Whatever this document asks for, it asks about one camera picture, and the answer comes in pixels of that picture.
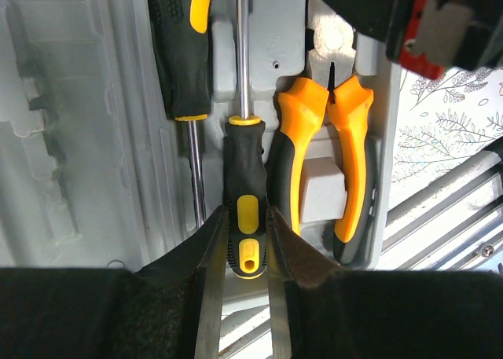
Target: botanical print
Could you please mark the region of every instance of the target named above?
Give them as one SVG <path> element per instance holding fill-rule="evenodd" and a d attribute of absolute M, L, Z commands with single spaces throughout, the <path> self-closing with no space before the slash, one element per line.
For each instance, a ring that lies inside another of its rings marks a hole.
<path fill-rule="evenodd" d="M 503 70 L 402 72 L 390 208 L 503 136 Z"/>

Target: screwdriver handle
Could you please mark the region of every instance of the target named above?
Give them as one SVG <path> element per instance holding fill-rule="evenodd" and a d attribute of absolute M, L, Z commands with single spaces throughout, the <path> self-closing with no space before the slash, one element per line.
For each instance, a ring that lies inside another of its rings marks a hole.
<path fill-rule="evenodd" d="M 168 118 L 197 120 L 211 112 L 210 4 L 211 0 L 149 0 L 157 64 L 166 76 L 161 90 Z"/>
<path fill-rule="evenodd" d="M 229 208 L 227 259 L 239 277 L 259 277 L 266 267 L 266 169 L 259 117 L 231 117 L 223 142 L 224 203 Z"/>
<path fill-rule="evenodd" d="M 279 93 L 281 126 L 267 162 L 267 192 L 271 206 L 299 231 L 300 174 L 307 147 L 321 129 L 329 92 L 308 78 L 297 78 L 288 92 Z"/>
<path fill-rule="evenodd" d="M 343 172 L 347 202 L 343 218 L 337 220 L 335 234 L 343 243 L 356 231 L 365 199 L 366 161 L 365 136 L 373 90 L 363 88 L 353 75 L 334 90 L 335 104 L 329 104 L 330 122 L 336 127 L 343 152 Z"/>

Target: small hole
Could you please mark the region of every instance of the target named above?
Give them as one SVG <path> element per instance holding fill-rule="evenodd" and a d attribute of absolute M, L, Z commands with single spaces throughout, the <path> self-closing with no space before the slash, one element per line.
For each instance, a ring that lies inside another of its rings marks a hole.
<path fill-rule="evenodd" d="M 252 271 L 253 268 L 255 267 L 255 261 L 252 261 L 252 260 L 247 260 L 247 261 L 244 261 L 244 268 L 248 271 Z"/>

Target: screwdriver shaft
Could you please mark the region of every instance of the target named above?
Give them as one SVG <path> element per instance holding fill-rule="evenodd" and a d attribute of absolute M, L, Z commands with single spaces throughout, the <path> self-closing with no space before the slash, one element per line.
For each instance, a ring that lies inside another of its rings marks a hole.
<path fill-rule="evenodd" d="M 206 207 L 204 206 L 203 164 L 199 147 L 197 121 L 188 121 L 187 131 L 189 137 L 189 162 L 192 170 L 194 214 L 196 216 L 196 228 L 199 229 L 206 220 Z"/>
<path fill-rule="evenodd" d="M 250 116 L 250 73 L 248 68 L 248 0 L 237 1 L 237 80 L 240 90 L 240 117 Z"/>

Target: gray plastic tool case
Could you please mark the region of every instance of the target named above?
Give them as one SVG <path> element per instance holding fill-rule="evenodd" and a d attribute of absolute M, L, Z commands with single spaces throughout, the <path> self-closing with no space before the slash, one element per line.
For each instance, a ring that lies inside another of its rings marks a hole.
<path fill-rule="evenodd" d="M 266 122 L 266 159 L 278 126 L 276 93 L 304 69 L 306 0 L 251 1 L 251 96 Z M 213 113 L 202 144 L 208 214 L 222 202 L 223 124 L 238 112 L 234 12 L 234 0 L 213 1 Z M 364 38 L 360 46 L 357 70 L 375 71 L 362 84 L 375 91 L 369 133 L 378 175 L 359 265 L 373 268 L 387 214 L 400 70 L 381 45 Z M 340 163 L 336 138 L 324 127 L 307 158 Z M 147 0 L 0 0 L 1 266 L 135 271 L 159 258 L 194 232 L 185 151 L 183 132 L 164 114 Z M 302 234 L 330 256 L 323 236 L 332 227 L 305 223 Z M 224 312 L 266 303 L 265 276 L 242 280 L 228 269 Z"/>

